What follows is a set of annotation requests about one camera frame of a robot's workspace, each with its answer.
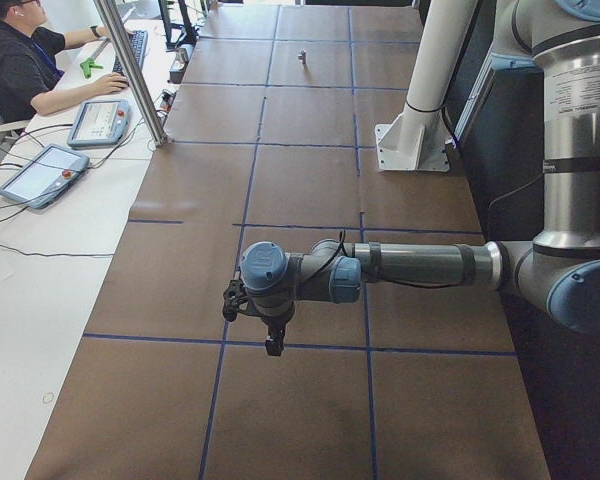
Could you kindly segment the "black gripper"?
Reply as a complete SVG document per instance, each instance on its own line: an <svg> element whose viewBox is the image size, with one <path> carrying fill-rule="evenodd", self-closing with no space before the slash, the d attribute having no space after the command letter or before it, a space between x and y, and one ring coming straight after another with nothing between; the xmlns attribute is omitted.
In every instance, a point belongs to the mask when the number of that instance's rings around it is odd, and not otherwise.
<svg viewBox="0 0 600 480"><path fill-rule="evenodd" d="M269 356L281 356L284 351L285 327L293 318L295 304L286 302L274 308L261 308L259 318L268 326L265 349Z"/></svg>

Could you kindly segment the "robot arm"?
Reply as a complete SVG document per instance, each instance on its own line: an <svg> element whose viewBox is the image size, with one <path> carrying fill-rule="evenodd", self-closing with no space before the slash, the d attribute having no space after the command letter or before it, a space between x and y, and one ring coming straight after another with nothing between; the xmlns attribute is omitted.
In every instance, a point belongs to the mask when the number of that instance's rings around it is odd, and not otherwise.
<svg viewBox="0 0 600 480"><path fill-rule="evenodd" d="M486 285L556 323L600 334L600 1L501 1L492 65L543 72L544 226L530 241L482 246L317 242L287 253L247 248L224 292L227 321L259 318L278 356L299 300L352 303L365 283Z"/></svg>

